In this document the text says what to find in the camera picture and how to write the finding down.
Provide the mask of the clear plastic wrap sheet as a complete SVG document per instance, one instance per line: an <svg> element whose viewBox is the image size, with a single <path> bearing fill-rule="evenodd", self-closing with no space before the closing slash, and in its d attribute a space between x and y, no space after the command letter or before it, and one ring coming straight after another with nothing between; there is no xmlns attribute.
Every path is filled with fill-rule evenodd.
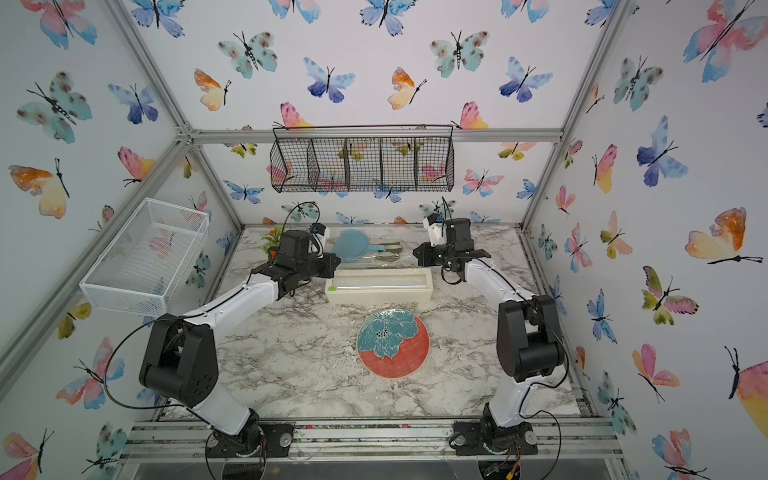
<svg viewBox="0 0 768 480"><path fill-rule="evenodd" d="M361 261L343 263L333 281L339 285L410 286L427 285L431 282L429 269L400 265L397 261L364 258Z"/></svg>

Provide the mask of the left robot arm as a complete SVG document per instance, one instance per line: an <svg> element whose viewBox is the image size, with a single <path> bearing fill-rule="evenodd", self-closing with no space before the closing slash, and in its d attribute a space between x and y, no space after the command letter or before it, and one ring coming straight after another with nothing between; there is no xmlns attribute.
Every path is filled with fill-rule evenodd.
<svg viewBox="0 0 768 480"><path fill-rule="evenodd" d="M219 380L217 347L251 315L314 278L332 279L341 260L325 248L329 229L285 230L268 260L218 298L184 315L164 314L151 326L139 371L140 384L204 420L229 454L267 453L255 410L239 402Z"/></svg>

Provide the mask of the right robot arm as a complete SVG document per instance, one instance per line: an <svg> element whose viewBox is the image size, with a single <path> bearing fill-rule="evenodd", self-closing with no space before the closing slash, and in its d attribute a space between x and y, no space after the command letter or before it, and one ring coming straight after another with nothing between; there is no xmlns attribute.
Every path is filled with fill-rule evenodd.
<svg viewBox="0 0 768 480"><path fill-rule="evenodd" d="M525 410L535 390L557 387L546 378L567 360L556 302L515 283L476 248L469 219L431 214L423 225L429 240L413 251L418 265L455 273L497 308L496 355L504 375L478 421L453 425L449 446L459 456L535 455L533 416Z"/></svg>

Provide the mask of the red plate with teal flower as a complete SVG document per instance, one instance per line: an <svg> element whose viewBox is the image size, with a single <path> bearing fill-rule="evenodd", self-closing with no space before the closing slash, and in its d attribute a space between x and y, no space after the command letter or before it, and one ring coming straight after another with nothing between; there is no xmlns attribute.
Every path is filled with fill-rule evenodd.
<svg viewBox="0 0 768 480"><path fill-rule="evenodd" d="M430 352L430 337L414 313L389 309L375 313L361 326L356 348L363 365L386 379L400 379L416 372Z"/></svg>

